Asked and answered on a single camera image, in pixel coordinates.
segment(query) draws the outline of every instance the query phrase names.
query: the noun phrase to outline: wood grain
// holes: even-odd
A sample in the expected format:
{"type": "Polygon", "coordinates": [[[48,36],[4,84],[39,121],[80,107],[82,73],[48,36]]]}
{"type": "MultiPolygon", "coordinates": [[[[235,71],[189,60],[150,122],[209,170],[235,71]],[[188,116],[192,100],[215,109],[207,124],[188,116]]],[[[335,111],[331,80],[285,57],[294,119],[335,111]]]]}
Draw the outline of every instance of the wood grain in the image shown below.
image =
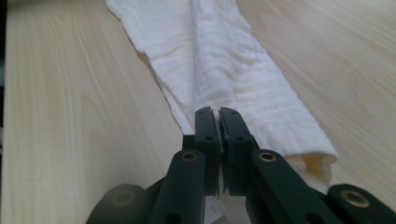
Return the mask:
{"type": "MultiPolygon", "coordinates": [[[[121,183],[164,176],[181,132],[104,0],[8,1],[2,223],[85,223],[121,183]]],[[[333,183],[396,209],[396,5],[238,1],[340,154],[333,183]]],[[[223,197],[223,223],[248,223],[223,197]]]]}

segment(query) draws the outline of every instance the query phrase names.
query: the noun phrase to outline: cloth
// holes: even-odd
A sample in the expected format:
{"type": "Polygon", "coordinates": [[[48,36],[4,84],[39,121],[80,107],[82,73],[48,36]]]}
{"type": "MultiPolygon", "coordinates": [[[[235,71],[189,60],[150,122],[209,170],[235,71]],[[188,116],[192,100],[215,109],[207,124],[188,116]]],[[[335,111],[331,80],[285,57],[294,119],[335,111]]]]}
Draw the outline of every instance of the cloth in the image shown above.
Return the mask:
{"type": "Polygon", "coordinates": [[[184,134],[195,110],[238,110],[261,148],[287,158],[326,191],[337,154],[282,72],[251,33],[234,0],[106,0],[150,60],[184,134]]]}

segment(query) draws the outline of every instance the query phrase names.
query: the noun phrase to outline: wooden table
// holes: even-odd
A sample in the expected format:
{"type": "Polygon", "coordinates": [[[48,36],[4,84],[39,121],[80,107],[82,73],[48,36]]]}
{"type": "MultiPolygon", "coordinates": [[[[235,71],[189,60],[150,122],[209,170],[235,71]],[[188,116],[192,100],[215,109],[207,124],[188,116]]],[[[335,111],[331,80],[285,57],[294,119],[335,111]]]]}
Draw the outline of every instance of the wooden table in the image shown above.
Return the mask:
{"type": "MultiPolygon", "coordinates": [[[[182,133],[105,1],[8,4],[2,223],[84,223],[108,189],[163,177],[182,133]]],[[[238,5],[339,152],[333,183],[395,210],[394,1],[238,5]]]]}

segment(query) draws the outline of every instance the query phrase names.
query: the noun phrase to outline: folded towel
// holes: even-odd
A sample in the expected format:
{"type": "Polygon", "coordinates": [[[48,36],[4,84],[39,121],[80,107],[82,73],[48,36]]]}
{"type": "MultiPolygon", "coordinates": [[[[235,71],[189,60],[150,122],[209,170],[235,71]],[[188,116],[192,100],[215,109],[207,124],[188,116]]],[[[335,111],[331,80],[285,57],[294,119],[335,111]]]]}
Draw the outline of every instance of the folded towel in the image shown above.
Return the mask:
{"type": "Polygon", "coordinates": [[[238,110],[261,148],[288,159],[325,191],[337,154],[234,0],[106,0],[145,52],[184,134],[195,110],[238,110]]]}

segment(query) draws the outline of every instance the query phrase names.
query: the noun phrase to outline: towel fold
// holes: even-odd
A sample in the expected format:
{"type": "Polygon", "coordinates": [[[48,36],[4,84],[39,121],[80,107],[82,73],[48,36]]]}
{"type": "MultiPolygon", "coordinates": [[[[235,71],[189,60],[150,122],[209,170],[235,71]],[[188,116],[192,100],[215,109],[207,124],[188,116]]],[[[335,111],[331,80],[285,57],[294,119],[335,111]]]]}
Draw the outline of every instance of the towel fold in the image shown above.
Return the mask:
{"type": "Polygon", "coordinates": [[[337,154],[234,0],[106,0],[137,50],[145,52],[184,134],[195,110],[238,110],[261,148],[288,159],[326,191],[337,154]]]}

